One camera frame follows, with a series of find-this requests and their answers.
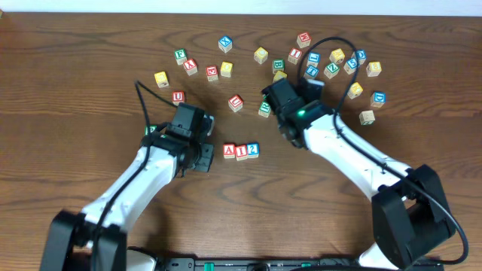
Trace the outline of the blue 2 block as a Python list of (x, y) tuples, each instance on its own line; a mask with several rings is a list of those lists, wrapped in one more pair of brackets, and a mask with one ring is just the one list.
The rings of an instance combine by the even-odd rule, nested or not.
[(247, 147), (248, 158), (259, 157), (259, 144), (257, 142), (249, 143), (246, 145), (246, 147)]

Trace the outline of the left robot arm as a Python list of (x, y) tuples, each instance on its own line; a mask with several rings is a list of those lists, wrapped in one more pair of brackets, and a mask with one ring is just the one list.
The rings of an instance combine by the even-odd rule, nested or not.
[(128, 248), (127, 234), (154, 196), (177, 174), (208, 172), (215, 118), (181, 103), (172, 121), (146, 126), (126, 171), (99, 198), (75, 214), (59, 212), (50, 224), (42, 270), (159, 270), (148, 252)]

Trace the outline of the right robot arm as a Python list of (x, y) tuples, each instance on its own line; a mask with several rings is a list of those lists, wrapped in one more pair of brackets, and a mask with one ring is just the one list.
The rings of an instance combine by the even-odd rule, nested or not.
[(296, 148), (305, 148), (342, 172), (370, 200), (375, 243), (355, 269), (430, 269), (441, 260), (426, 254), (457, 229), (438, 174), (392, 159), (347, 127), (324, 105), (321, 81), (286, 79), (262, 90), (278, 128)]

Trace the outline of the red A block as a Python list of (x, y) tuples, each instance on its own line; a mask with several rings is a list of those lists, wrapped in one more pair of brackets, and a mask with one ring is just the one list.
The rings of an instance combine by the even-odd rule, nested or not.
[(232, 159), (236, 157), (235, 144), (224, 144), (223, 145), (223, 156), (224, 159)]

